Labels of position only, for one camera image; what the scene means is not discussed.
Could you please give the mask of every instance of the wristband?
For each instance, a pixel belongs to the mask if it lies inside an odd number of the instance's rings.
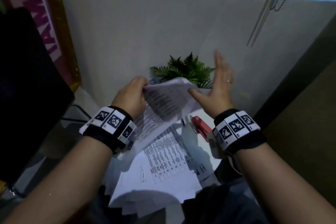
[[[106,106],[82,126],[79,133],[101,141],[116,154],[130,142],[129,139],[136,128],[132,117],[123,109]]]
[[[230,109],[218,115],[214,121],[216,127],[213,134],[217,142],[222,150],[231,154],[266,142],[258,124],[245,111]]]

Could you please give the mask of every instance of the person's right arm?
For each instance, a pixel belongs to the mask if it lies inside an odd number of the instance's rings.
[[[196,90],[190,94],[204,111],[216,118],[232,109],[229,89],[231,75],[219,52],[215,55],[213,88],[208,95]],[[310,184],[298,175],[267,144],[241,149],[234,154],[243,175],[278,223],[336,223],[336,210]]]

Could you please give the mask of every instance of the red stapler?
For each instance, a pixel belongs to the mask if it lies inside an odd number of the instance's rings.
[[[208,141],[207,134],[212,131],[212,129],[198,116],[192,117],[190,126],[197,134],[201,134],[205,141]]]

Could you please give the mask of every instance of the green plant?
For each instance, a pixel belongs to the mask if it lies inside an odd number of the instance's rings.
[[[210,74],[215,70],[207,67],[198,60],[198,56],[193,57],[191,53],[185,60],[170,56],[168,66],[151,67],[154,76],[160,77],[160,82],[169,81],[177,77],[187,78],[198,88],[209,88],[212,85]]]

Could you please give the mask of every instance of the person's left arm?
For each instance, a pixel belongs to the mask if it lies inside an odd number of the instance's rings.
[[[113,106],[131,117],[145,110],[142,88],[146,78],[134,78],[121,89]],[[57,167],[11,213],[5,224],[65,223],[80,218],[97,194],[112,151],[102,142],[85,136]]]

